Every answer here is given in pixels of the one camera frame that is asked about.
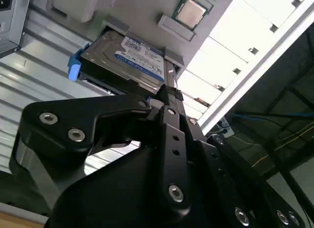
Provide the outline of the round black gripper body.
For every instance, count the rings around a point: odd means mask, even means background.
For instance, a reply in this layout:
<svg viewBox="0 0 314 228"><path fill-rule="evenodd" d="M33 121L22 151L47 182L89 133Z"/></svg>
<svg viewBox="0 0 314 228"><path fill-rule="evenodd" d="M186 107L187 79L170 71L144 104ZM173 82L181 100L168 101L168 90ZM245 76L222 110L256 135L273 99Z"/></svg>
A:
<svg viewBox="0 0 314 228"><path fill-rule="evenodd" d="M164 170L155 149L137 149L66 189L49 228L303 228L268 184L217 190L196 159L171 154Z"/></svg>

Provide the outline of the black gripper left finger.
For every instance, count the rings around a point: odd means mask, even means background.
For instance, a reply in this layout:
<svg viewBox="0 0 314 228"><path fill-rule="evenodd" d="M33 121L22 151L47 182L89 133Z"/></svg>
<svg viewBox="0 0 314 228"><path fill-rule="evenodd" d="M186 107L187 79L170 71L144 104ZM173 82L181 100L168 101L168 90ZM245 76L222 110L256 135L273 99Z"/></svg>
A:
<svg viewBox="0 0 314 228"><path fill-rule="evenodd" d="M35 102L21 115L10 167L31 181L53 210L71 185L143 148L187 159L186 135L171 90Z"/></svg>

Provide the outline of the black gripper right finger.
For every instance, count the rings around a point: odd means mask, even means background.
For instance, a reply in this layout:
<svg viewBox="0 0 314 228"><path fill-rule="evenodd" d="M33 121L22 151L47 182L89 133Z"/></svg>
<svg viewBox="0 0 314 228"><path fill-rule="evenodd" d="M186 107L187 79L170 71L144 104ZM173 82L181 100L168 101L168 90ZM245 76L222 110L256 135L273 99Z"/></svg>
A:
<svg viewBox="0 0 314 228"><path fill-rule="evenodd" d="M171 93L179 110L180 126L187 136L188 155L202 167L201 174L208 174L210 185L217 190L263 190L263 180L225 140L218 134L207 139L197 121L185 114L181 91L173 89Z"/></svg>

